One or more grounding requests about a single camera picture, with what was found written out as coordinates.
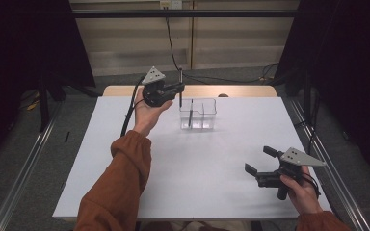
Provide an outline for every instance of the orange jacket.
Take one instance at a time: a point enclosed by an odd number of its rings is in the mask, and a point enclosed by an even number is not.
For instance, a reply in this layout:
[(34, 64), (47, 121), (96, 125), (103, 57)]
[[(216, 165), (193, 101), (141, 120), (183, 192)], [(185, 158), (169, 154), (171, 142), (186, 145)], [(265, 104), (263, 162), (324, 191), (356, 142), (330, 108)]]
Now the orange jacket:
[[(129, 131), (111, 145), (112, 163), (80, 203), (74, 230), (134, 230), (151, 166), (151, 141)], [(350, 230), (331, 212), (299, 216), (298, 231)]]

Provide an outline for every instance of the metal bracket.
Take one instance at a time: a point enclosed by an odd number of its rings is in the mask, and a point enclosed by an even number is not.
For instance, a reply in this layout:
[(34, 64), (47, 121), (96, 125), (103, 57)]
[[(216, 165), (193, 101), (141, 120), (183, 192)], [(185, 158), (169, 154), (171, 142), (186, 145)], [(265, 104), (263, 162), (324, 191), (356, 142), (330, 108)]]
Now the metal bracket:
[(326, 162), (322, 162), (312, 156), (309, 156), (294, 147), (290, 147), (286, 152), (284, 152), (284, 154), (280, 157), (280, 160), (295, 166), (321, 167), (327, 164)]
[(160, 80), (165, 79), (165, 74), (161, 73), (155, 66), (146, 74), (146, 77), (143, 80), (143, 85), (154, 83)]

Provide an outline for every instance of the clear plastic container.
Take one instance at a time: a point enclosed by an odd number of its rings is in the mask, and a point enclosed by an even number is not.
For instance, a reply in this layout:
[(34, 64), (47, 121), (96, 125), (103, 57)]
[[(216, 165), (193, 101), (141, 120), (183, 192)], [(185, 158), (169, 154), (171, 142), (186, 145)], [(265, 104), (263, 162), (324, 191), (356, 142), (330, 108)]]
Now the clear plastic container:
[(183, 99), (179, 112), (181, 129), (213, 129), (216, 100), (213, 98)]

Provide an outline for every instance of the gray carpet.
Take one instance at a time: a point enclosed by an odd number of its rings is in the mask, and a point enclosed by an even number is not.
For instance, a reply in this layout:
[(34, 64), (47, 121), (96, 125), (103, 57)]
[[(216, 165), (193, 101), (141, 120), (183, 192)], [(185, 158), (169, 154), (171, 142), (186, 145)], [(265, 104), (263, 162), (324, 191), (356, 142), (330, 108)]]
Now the gray carpet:
[[(187, 71), (187, 73), (197, 76), (226, 78), (233, 81), (243, 81), (244, 83), (198, 78), (198, 81), (185, 79), (186, 84), (200, 84), (199, 81), (225, 85), (261, 85), (267, 83), (267, 81), (254, 81), (262, 75), (261, 67), (193, 70)], [(271, 70), (267, 76), (272, 76), (273, 73), (274, 70)], [(166, 72), (166, 74), (172, 82), (177, 80), (177, 72)], [(142, 74), (96, 77), (97, 88), (92, 90), (103, 92), (109, 85), (133, 85), (138, 82), (141, 76)], [(292, 109), (290, 101), (292, 99), (302, 101), (303, 93), (299, 92), (297, 97), (288, 98), (285, 95), (284, 86), (277, 86), (276, 90), (278, 95), (283, 98), (292, 122), (300, 122)], [(51, 216), (84, 137), (96, 100), (74, 89), (66, 88), (66, 92), (66, 101), (61, 105), (53, 130), (40, 153), (20, 199), (17, 201), (6, 230), (66, 231), (73, 228), (72, 223), (57, 220)], [(50, 109), (53, 109), (56, 104), (58, 103), (50, 100)], [(19, 111), (12, 131), (0, 146), (0, 206), (27, 159), (39, 134), (39, 128), (39, 107), (33, 111), (22, 109)], [(297, 132), (304, 147), (307, 147), (308, 138), (303, 129), (299, 127)], [(357, 146), (342, 136), (343, 129), (323, 102), (321, 102), (318, 114), (316, 133), (370, 225), (370, 166), (364, 162)], [(328, 183), (327, 174), (323, 170), (317, 170), (317, 174), (320, 180), (325, 183), (323, 188), (334, 211), (354, 229), (345, 206)], [(266, 231), (294, 230), (295, 224), (296, 221), (293, 219), (262, 221), (263, 230)]]

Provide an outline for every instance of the white paper sheet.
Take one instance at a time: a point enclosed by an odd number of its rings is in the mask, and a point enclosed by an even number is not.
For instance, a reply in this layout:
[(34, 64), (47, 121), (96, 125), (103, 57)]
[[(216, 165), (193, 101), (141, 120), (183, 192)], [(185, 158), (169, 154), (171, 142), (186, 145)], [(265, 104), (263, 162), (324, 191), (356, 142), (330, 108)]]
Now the white paper sheet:
[[(278, 189), (259, 188), (245, 163), (274, 171), (278, 160), (262, 152), (268, 145), (304, 151), (281, 98), (217, 98), (215, 128), (180, 129), (177, 100), (151, 131), (151, 173), (141, 197), (139, 219), (295, 218)], [(130, 97), (100, 97), (59, 199), (55, 218), (74, 220), (82, 196), (112, 160)], [(134, 124), (134, 115), (128, 129)], [(320, 203), (330, 205), (321, 192)]]

